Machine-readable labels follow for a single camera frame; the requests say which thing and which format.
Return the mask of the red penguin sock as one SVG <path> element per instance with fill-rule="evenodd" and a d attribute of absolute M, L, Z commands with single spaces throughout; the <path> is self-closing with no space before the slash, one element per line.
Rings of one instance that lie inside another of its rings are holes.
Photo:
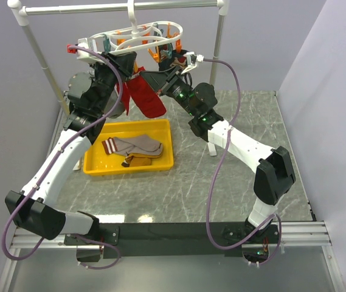
<path fill-rule="evenodd" d="M 130 111 L 130 99 L 132 99 L 135 103 L 135 105 L 141 109 L 142 107 L 142 81 L 140 72 L 143 71 L 145 68 L 138 67 L 134 71 L 134 75 L 132 78 L 125 82 L 123 84 L 123 87 L 120 88 L 118 85 L 116 85 L 117 92 L 122 92 L 122 98 L 121 103 L 123 104 L 125 108 L 125 113 L 128 116 Z"/>

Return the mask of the red sock with stripes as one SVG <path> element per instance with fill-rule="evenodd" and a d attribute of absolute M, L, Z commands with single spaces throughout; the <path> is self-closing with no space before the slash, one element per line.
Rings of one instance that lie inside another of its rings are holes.
<path fill-rule="evenodd" d="M 160 98 L 140 75 L 127 81 L 126 85 L 135 105 L 145 117 L 157 118 L 167 112 Z"/>

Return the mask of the white clip hanger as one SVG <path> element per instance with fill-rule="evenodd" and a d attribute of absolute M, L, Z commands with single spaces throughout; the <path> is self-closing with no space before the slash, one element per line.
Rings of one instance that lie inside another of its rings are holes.
<path fill-rule="evenodd" d="M 158 63 L 171 58 L 173 51 L 182 52 L 183 28 L 171 21 L 154 21 L 138 24 L 134 1 L 127 2 L 127 13 L 131 23 L 124 29 L 100 32 L 86 39 L 88 49 L 96 53 L 112 55 L 146 50 Z"/>

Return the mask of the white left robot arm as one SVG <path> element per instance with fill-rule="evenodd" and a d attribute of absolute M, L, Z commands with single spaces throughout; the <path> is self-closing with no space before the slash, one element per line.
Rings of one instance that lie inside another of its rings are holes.
<path fill-rule="evenodd" d="M 66 213 L 54 208 L 57 198 L 76 162 L 97 140 L 105 120 L 120 116 L 121 98 L 113 98 L 117 88 L 130 79 L 137 54 L 95 53 L 91 67 L 94 76 L 76 74 L 67 94 L 71 113 L 59 140 L 33 178 L 19 192 L 10 191 L 5 205 L 10 212 L 8 223 L 43 239 L 76 233 L 87 245 L 100 236 L 98 219 L 82 212 Z"/>

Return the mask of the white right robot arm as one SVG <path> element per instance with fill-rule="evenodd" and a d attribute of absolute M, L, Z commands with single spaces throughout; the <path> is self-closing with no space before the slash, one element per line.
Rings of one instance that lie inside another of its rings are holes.
<path fill-rule="evenodd" d="M 213 109 L 218 101 L 212 85 L 192 87 L 179 76 L 178 69 L 142 71 L 140 75 L 156 94 L 171 97 L 192 117 L 189 125 L 195 136 L 226 149 L 253 171 L 257 198 L 247 218 L 245 236 L 250 242 L 260 242 L 266 236 L 262 222 L 276 212 L 282 196 L 296 181 L 289 151 L 262 144 L 224 120 Z"/>

